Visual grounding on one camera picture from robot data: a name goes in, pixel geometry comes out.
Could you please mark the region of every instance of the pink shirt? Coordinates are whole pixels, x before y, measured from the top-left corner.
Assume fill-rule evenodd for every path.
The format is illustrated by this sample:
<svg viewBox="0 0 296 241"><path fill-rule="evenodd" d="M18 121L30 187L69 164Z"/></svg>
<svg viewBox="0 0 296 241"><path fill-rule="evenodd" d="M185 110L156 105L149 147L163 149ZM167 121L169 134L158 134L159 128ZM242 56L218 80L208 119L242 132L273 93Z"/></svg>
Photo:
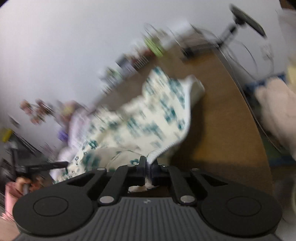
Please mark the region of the pink shirt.
<svg viewBox="0 0 296 241"><path fill-rule="evenodd" d="M14 221L12 216L12 209L17 200L22 197L23 194L16 189L15 182L9 182L5 186L5 213L2 214L2 218L10 221Z"/></svg>

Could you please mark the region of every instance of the brown desk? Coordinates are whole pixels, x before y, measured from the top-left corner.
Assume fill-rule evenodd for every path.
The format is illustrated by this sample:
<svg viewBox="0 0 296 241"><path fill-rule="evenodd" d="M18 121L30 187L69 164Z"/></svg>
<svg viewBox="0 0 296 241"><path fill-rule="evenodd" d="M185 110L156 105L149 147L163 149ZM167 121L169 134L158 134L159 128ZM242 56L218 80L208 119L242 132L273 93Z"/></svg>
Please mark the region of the brown desk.
<svg viewBox="0 0 296 241"><path fill-rule="evenodd" d="M171 164L183 170L202 168L271 194L271 172L259 132L226 68L214 53L187 63L180 60L181 56L179 48L171 49L121 83L100 104L117 109L140 95L154 66L173 78L194 74L203 83L205 96L193 107L189 134Z"/></svg>

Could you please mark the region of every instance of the wooden table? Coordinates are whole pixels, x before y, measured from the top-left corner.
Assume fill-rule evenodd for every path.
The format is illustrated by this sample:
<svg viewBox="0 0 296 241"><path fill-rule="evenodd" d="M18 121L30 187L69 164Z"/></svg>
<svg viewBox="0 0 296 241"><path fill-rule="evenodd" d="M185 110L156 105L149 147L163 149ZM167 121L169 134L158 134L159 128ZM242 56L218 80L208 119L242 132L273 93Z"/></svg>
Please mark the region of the wooden table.
<svg viewBox="0 0 296 241"><path fill-rule="evenodd" d="M229 180L272 193L272 178L265 150L252 115L233 79L214 53L183 63L178 47L151 61L121 83L100 104L117 109L141 94L154 66L173 78L194 74L205 96L192 109L189 134L171 165L182 170L197 167Z"/></svg>

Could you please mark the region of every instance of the silver screw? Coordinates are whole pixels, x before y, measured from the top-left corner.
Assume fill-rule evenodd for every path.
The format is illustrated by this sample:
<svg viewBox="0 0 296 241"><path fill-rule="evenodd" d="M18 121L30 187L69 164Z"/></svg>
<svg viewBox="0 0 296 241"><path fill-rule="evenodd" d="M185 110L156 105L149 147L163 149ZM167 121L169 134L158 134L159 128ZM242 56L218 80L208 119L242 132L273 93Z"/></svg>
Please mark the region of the silver screw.
<svg viewBox="0 0 296 241"><path fill-rule="evenodd" d="M111 197L111 196L103 196L100 198L100 202L105 204L111 203L113 201L114 201L114 197Z"/></svg>
<svg viewBox="0 0 296 241"><path fill-rule="evenodd" d="M191 202L194 202L195 201L195 198L193 196L190 196L190 195L185 195L185 196L182 196L180 198L180 200L183 203L191 203Z"/></svg>

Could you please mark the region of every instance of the pink object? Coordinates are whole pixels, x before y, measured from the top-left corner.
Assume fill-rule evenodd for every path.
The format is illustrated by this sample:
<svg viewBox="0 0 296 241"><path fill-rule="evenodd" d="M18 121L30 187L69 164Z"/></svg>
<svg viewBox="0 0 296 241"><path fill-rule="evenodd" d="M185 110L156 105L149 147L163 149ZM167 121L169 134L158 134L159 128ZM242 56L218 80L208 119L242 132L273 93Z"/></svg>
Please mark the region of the pink object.
<svg viewBox="0 0 296 241"><path fill-rule="evenodd" d="M9 182L5 186L5 213L2 214L2 218L10 221L14 221L12 216L13 206L17 200L23 195L16 189L15 182Z"/></svg>

